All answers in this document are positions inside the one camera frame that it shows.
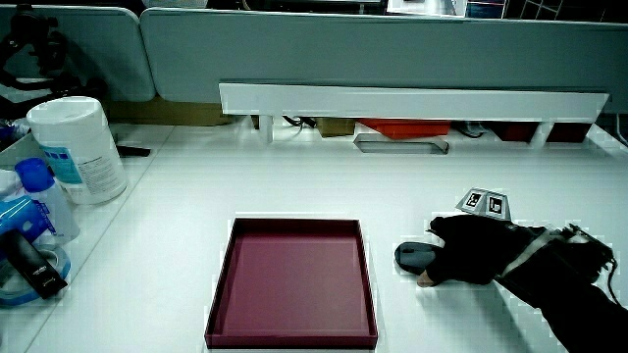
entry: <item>gray panel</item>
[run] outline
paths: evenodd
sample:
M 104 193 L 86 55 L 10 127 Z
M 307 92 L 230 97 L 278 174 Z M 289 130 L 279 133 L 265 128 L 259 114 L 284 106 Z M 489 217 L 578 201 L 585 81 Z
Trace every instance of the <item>gray panel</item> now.
M 218 82 L 593 91 L 628 112 L 628 25 L 149 9 L 165 99 L 220 102 Z
M 57 30 L 69 40 L 66 69 L 81 77 L 105 79 L 113 100 L 147 101 L 155 96 L 139 20 L 120 8 L 33 6 L 35 13 L 58 20 Z M 10 31 L 15 6 L 0 5 L 0 37 Z M 28 46 L 9 60 L 6 70 L 17 77 L 40 77 Z

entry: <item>maroon tray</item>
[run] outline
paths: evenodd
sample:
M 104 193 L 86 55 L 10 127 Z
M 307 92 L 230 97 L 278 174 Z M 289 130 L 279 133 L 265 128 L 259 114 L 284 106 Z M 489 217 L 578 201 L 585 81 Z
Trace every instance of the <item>maroon tray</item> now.
M 358 221 L 236 219 L 208 348 L 364 348 L 377 327 Z

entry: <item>computer mouse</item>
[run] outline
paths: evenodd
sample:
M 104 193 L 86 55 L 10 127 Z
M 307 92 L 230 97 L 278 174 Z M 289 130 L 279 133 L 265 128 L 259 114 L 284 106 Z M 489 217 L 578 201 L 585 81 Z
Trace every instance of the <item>computer mouse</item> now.
M 404 242 L 394 250 L 394 260 L 405 271 L 421 275 L 436 259 L 439 246 L 421 242 Z

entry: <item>desk surface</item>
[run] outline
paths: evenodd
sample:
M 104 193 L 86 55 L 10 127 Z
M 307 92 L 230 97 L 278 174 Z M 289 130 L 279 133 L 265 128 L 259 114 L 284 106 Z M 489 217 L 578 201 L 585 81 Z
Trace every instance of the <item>desk surface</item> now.
M 68 245 L 84 264 L 73 266 L 58 302 L 0 311 L 0 352 L 206 351 L 236 217 L 360 220 L 377 352 L 564 351 L 538 312 L 496 284 L 422 289 L 395 267 L 398 243 L 438 241 L 424 232 L 428 222 L 454 211 L 471 187 L 507 194 L 519 224 L 584 227 L 626 266 L 628 154 L 596 127 L 589 136 L 598 143 L 540 150 L 452 133 L 446 156 L 362 154 L 352 137 L 322 139 L 279 124 L 265 146 L 250 120 L 115 128 L 153 153 L 125 161 L 131 185 L 121 198 L 77 209 L 83 233 Z M 620 300 L 628 292 L 621 271 L 613 287 Z

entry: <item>wipes container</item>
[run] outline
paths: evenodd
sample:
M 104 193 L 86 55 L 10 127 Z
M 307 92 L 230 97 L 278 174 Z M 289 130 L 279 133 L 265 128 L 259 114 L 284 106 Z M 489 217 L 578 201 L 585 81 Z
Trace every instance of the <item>wipes container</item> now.
M 32 108 L 26 119 L 72 201 L 95 204 L 125 190 L 127 176 L 97 99 L 55 99 Z

